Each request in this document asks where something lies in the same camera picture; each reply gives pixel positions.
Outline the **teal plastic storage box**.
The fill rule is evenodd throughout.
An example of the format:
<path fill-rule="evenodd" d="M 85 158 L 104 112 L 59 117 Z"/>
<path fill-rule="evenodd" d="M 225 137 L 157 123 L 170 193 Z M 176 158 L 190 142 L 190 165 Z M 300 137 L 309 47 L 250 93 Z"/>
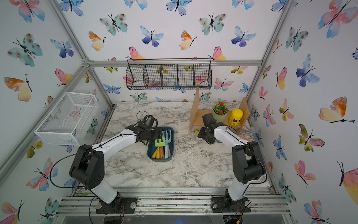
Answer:
<path fill-rule="evenodd" d="M 162 136 L 159 140 L 151 140 L 147 149 L 147 156 L 152 161 L 170 161 L 174 155 L 174 130 L 171 127 L 162 127 Z"/>

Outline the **green fork wooden handle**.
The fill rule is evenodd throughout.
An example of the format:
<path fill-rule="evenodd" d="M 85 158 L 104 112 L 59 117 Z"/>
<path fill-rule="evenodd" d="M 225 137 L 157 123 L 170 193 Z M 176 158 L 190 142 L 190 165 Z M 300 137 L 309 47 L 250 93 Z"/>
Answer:
<path fill-rule="evenodd" d="M 164 146 L 166 145 L 165 136 L 162 135 L 162 137 L 158 140 L 154 140 L 155 147 L 160 147 L 160 159 L 164 159 Z"/>

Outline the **light blue rake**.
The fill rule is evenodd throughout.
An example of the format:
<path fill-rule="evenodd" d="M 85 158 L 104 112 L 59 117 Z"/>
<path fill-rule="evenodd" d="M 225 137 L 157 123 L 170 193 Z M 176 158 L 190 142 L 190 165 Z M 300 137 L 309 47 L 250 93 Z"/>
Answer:
<path fill-rule="evenodd" d="M 165 159 L 168 159 L 167 146 L 168 146 L 168 145 L 171 143 L 171 141 L 172 141 L 172 132 L 171 132 L 171 130 L 166 130 L 166 131 L 164 132 L 164 135 L 165 135 L 165 141 L 166 141 L 164 156 L 165 156 Z"/>

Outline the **teal claw rake yellow handle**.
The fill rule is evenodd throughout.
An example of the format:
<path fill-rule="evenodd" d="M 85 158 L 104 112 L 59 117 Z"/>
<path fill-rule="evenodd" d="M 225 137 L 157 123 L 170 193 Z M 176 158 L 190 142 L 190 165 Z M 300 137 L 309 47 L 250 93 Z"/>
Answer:
<path fill-rule="evenodd" d="M 160 147 L 157 148 L 156 159 L 160 159 Z"/>

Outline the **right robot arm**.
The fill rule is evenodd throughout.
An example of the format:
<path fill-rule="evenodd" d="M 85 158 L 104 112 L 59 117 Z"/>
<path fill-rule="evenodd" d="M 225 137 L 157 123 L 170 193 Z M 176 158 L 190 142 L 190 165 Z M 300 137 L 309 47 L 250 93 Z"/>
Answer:
<path fill-rule="evenodd" d="M 239 137 L 224 123 L 216 121 L 210 113 L 203 115 L 202 120 L 204 127 L 200 129 L 198 137 L 209 145 L 219 141 L 232 150 L 232 170 L 235 178 L 227 189 L 229 201 L 244 199 L 248 187 L 260 184 L 259 179 L 266 174 L 258 143 Z"/>

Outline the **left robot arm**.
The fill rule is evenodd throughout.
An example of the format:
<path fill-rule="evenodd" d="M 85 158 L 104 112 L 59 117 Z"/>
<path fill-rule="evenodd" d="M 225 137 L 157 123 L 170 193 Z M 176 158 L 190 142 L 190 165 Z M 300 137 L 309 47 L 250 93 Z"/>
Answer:
<path fill-rule="evenodd" d="M 94 193 L 101 202 L 114 206 L 120 201 L 120 194 L 105 179 L 107 161 L 122 149 L 137 142 L 147 145 L 149 141 L 161 138 L 162 130 L 158 120 L 146 115 L 134 125 L 101 143 L 82 145 L 77 150 L 69 175 Z"/>

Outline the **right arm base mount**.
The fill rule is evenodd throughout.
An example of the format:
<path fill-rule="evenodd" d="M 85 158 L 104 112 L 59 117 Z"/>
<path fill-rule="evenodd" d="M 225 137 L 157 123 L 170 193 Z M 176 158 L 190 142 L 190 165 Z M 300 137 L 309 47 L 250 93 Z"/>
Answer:
<path fill-rule="evenodd" d="M 210 207 L 213 213 L 251 212 L 248 198 L 233 201 L 229 196 L 212 197 Z"/>

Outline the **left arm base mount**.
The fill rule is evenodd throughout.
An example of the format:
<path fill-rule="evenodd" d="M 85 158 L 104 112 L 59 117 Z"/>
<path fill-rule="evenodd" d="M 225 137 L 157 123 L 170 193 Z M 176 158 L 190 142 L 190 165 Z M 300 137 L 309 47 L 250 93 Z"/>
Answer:
<path fill-rule="evenodd" d="M 134 214 L 138 199 L 134 197 L 117 197 L 112 203 L 99 201 L 96 214 Z"/>

